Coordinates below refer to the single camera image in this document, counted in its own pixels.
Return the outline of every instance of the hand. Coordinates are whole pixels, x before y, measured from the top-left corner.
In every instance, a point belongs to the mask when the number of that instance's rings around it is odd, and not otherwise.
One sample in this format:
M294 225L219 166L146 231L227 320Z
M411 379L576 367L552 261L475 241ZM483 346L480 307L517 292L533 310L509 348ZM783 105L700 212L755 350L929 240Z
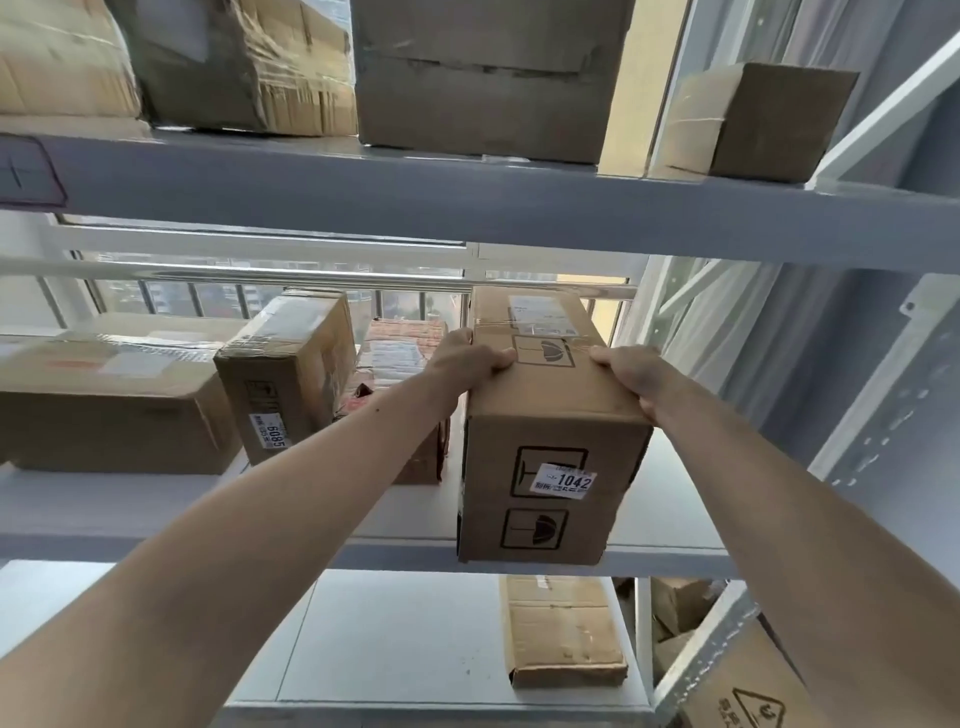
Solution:
M493 349L486 344L472 344L473 330L458 328L440 342L427 362L424 372L435 376L443 389L444 405L449 414L457 406L457 399L466 390L473 389L494 372L506 369L516 361L515 349Z
M663 361L653 347L591 347L590 358L609 366L620 383L640 397L640 407L655 425L658 410L693 381Z

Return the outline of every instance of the label sticker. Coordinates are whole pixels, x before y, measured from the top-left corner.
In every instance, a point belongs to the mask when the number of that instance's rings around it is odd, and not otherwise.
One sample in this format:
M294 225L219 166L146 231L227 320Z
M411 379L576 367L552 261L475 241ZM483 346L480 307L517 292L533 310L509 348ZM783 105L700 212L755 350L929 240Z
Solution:
M360 355L358 369L373 369L373 388L389 387L423 371L426 359L417 339L374 339Z
M155 379L177 361L174 356L152 352L120 352L97 370L102 375L128 376L132 379Z
M511 296L510 315L520 333L529 336L580 335L552 296Z
M293 445L287 437L287 428L283 425L283 418L276 412L261 415L250 415L253 429L260 438L260 445L264 449L284 449Z
M596 478L597 473L585 473L576 468L543 463L537 470L530 492L583 500Z
M147 338L164 341L205 341L206 334L200 331L151 331Z

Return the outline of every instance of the left hand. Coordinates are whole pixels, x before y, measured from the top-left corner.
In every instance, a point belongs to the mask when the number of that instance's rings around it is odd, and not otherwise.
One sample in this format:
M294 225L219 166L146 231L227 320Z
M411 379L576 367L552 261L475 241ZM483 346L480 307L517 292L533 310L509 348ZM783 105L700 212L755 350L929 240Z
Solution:
M443 387L450 412L466 390L506 369L516 361L515 349L497 350L486 344L473 344L473 330L458 328L440 342L424 372L435 376Z

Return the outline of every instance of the shipping label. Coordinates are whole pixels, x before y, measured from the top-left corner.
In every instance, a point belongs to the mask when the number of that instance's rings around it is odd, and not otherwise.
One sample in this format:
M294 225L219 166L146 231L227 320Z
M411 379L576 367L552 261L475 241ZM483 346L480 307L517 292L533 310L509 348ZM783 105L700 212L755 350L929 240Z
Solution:
M543 463L537 470L534 482L530 486L530 492L543 496L583 500L596 477L597 473L587 473L564 465Z
M250 421L264 449L284 449L293 445L287 436L283 418L276 412L251 414Z
M510 316L528 336L579 336L561 303L552 296L511 296Z

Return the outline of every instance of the packing tape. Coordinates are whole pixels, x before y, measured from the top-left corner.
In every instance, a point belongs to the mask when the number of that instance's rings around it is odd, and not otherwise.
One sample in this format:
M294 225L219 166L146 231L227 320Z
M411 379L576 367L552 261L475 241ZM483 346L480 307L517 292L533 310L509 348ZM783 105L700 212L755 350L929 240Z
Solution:
M341 86L343 88L353 89L353 83L349 79L349 64L346 67L340 66L339 62L324 62L317 53L299 54L286 45L280 45L260 24L259 20L252 17L244 11L241 4L236 0L231 0L233 12L240 21L240 27L243 29L244 36L247 39L247 49L257 64L256 75L259 81L272 86L285 88L301 88L304 84L309 85L330 85ZM306 18L300 15L303 22ZM291 28L291 35L296 29ZM300 29L302 35L306 29ZM306 50L312 45L322 40L312 39L310 45L304 40L302 45ZM348 55L348 41L345 37L346 47L336 49L331 47L331 55L337 57Z

